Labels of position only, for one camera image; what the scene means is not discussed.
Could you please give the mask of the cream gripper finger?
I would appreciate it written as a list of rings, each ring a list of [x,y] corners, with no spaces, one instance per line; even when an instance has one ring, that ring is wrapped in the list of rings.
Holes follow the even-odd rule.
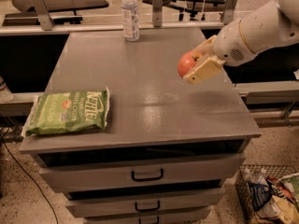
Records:
[[[216,55],[204,55],[183,79],[191,84],[199,83],[218,75],[225,64],[225,60]]]
[[[216,38],[217,37],[215,35],[213,35],[212,37],[207,39],[205,42],[198,45],[195,49],[192,50],[192,57],[194,59],[199,59],[199,58],[202,58],[206,54],[213,54],[214,53],[213,45],[214,45]]]

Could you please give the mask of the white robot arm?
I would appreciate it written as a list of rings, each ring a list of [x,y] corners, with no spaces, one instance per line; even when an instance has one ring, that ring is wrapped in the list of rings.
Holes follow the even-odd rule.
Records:
[[[225,65],[250,62],[268,49],[299,41],[299,0],[277,0],[225,25],[191,51],[195,65],[182,78],[191,84],[219,74]]]

